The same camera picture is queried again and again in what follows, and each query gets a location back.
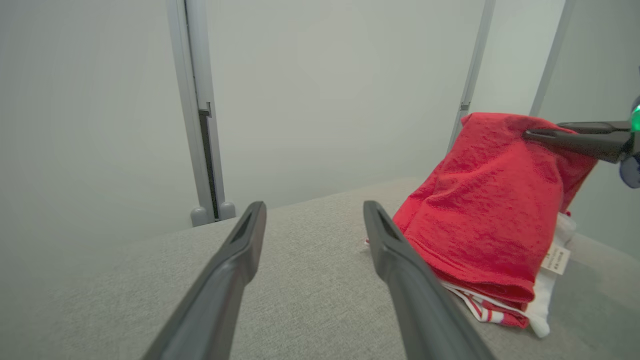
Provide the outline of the grey partition post round feet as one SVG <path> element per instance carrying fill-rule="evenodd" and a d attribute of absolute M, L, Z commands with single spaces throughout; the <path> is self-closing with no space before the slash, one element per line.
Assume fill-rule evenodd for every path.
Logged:
<path fill-rule="evenodd" d="M 208 0 L 166 0 L 167 20 L 198 206 L 194 227 L 234 218 L 223 180 L 208 29 Z"/>

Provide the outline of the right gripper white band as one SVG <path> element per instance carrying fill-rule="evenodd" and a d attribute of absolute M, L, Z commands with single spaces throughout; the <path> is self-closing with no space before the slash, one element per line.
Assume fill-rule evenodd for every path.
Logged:
<path fill-rule="evenodd" d="M 640 188 L 640 95 L 633 101 L 628 121 L 569 121 L 557 124 L 571 130 L 530 129 L 528 141 L 600 161 L 620 162 L 620 178 L 629 188 Z"/>

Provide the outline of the thin grey partition strip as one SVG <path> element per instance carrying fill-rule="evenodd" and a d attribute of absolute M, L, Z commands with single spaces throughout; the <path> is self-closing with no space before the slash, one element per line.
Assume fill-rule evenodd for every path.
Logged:
<path fill-rule="evenodd" d="M 476 89 L 476 84 L 480 69 L 482 67 L 483 55 L 489 38 L 490 25 L 492 23 L 496 0 L 485 0 L 478 32 L 474 43 L 473 52 L 471 54 L 470 66 L 467 71 L 466 81 L 462 89 L 461 100 L 455 116 L 454 127 L 451 132 L 447 151 L 449 152 L 461 132 L 463 127 L 461 120 L 469 113 L 471 103 Z"/>

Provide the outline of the red Bulls jersey white sleeves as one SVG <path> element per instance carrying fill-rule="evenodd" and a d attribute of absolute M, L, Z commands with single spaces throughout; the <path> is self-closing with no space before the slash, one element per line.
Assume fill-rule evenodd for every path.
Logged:
<path fill-rule="evenodd" d="M 479 322 L 550 333 L 562 273 L 547 264 L 577 225 L 569 206 L 597 161 L 523 137 L 558 130 L 538 117 L 473 112 L 446 157 L 407 196 L 393 223 Z"/>

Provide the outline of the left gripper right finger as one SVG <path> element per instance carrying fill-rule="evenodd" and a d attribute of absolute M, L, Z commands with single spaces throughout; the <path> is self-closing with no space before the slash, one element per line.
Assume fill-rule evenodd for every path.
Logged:
<path fill-rule="evenodd" d="M 407 360 L 496 360 L 386 210 L 363 204 L 375 272 L 386 283 Z"/>

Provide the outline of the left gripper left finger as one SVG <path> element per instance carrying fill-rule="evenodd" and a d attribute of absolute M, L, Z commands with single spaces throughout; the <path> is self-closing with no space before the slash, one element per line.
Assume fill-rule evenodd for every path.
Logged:
<path fill-rule="evenodd" d="M 243 292 L 258 273 L 264 202 L 249 205 L 142 360 L 229 360 Z"/>

